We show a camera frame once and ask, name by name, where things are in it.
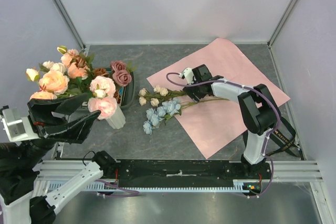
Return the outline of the peach flower stem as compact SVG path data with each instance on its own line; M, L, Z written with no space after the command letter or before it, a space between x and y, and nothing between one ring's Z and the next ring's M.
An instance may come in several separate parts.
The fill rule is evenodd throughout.
M186 96L186 92L182 90L170 90L159 85L155 86L153 92L146 88L142 88L138 94L138 102L140 106L149 103L153 107L158 107L160 103Z

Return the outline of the brown orange flower stem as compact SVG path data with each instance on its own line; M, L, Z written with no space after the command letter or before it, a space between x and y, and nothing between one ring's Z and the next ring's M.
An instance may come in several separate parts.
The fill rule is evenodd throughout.
M74 57L74 62L78 68L84 68L87 72L90 72L94 78L97 76L108 77L109 73L107 72L106 68L93 68L93 59L93 55L86 56L84 54L79 54Z

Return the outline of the dusty pink rose stem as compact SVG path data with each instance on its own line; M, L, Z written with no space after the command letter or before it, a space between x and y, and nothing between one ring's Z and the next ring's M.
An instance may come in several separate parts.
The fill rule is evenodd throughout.
M133 79L131 73L136 69L136 66L130 61L115 60L110 62L110 68L114 82L120 87L125 87L131 83Z

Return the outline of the small peach rose sprig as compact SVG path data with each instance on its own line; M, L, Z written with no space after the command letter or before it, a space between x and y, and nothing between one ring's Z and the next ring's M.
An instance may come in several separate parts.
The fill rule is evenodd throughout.
M93 97L88 100L90 112L100 111L98 120L112 117L117 110L117 100L114 97L116 86L114 81L108 77L97 76L89 87Z

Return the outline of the large peach peony stem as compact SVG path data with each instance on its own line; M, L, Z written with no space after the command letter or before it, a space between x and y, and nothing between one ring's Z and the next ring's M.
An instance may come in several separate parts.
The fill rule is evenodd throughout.
M74 57L79 54L91 55L76 49L68 49L65 46L57 47L57 51L61 53L59 62L66 66L65 74L59 71L40 72L40 79L34 82L38 85L39 90L34 92L30 99L56 99L81 94L76 87L74 79L81 77L83 80L87 75L87 71L75 65Z

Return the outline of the blue hydrangea stem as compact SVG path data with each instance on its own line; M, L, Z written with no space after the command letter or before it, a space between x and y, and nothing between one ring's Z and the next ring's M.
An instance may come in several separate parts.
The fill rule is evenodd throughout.
M146 121L143 123L143 131L147 135L151 135L154 129L160 127L162 123L166 124L176 115L182 115L182 111L197 104L212 101L224 101L224 98L212 98L200 102L181 102L178 98L164 101L156 108L146 110Z

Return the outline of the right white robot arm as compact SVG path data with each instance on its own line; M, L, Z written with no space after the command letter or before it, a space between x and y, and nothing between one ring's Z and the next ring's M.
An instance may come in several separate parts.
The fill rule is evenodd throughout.
M183 91L195 102L213 96L239 104L247 128L243 133L245 150L240 172L245 178L254 178L265 162L266 142L271 130L281 122L279 109L267 86L244 86L222 76L213 76L205 65L185 68L179 77L186 80Z

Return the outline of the purple pink wrapping paper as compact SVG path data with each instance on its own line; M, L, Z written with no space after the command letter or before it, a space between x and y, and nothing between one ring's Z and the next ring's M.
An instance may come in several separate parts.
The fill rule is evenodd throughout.
M147 78L151 86L179 89L166 79L168 72L180 72L205 64L212 75L229 81L256 86L265 84L276 104L281 106L289 97L260 71L231 41L217 38L209 45L154 45L149 55L151 69ZM183 129L205 158L212 157L245 130L239 105L232 101L204 102L177 116Z

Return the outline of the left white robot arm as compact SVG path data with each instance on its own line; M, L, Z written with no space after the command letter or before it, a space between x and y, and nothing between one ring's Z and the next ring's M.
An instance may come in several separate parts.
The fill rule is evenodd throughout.
M100 111L70 116L88 99L86 93L60 99L31 99L28 115L1 108L8 142L1 144L1 223L53 223L63 207L100 178L111 178L115 160L105 151L94 154L81 171L54 191L36 196L37 165L59 142L81 144Z

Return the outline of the cream rose stem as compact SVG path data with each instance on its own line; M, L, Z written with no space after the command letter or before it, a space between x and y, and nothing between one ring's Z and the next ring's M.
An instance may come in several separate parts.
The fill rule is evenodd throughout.
M26 77L29 81L37 82L40 79L40 72L59 71L62 74L66 72L66 66L61 62L45 61L39 64L39 70L35 68L26 69Z

